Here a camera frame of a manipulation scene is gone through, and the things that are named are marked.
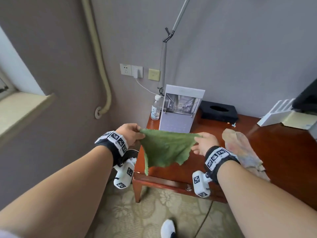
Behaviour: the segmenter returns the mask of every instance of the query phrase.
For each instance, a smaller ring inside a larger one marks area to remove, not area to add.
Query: green cloth
[[[191,147],[196,143],[194,137],[198,134],[181,134],[154,129],[141,129],[145,138],[141,139],[144,149],[145,174],[149,167],[166,167],[173,162],[183,164],[189,157]]]

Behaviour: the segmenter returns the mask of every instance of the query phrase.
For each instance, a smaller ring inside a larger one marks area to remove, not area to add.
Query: bottle label
[[[156,118],[156,117],[155,117],[156,110],[157,110],[157,108],[152,106],[152,110],[151,110],[151,117],[152,117],[152,118]]]

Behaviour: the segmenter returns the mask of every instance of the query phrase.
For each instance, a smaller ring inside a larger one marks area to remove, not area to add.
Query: wooden desk
[[[314,209],[317,209],[317,143],[305,130],[274,124],[259,127],[258,118],[239,115],[236,128],[225,122],[195,117],[191,132],[208,132],[217,137],[224,147],[222,132],[226,128],[244,133],[263,161],[271,182],[284,189]],[[159,129],[159,120],[149,118],[147,128]],[[149,175],[144,174],[144,150],[141,147],[133,175],[133,189],[136,202],[140,201],[141,188],[172,189],[178,193],[196,196],[193,191],[192,173],[204,170],[204,157],[190,152],[183,165],[151,167]],[[219,185],[209,183],[210,199],[227,202]]]

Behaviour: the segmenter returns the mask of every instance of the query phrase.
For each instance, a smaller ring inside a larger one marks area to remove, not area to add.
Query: water bottle
[[[155,95],[155,102],[152,105],[152,110],[151,110],[151,119],[153,119],[153,120],[159,119],[159,115],[161,112],[160,99],[161,99],[160,95]]]

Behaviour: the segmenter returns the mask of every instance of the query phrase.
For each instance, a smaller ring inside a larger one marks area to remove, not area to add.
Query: floral carpet
[[[167,189],[143,187],[135,202],[133,187],[117,189],[108,184],[86,238],[160,238],[161,225],[174,220],[178,238],[193,238],[211,201],[177,194]],[[197,238],[243,237],[228,206],[213,202]]]

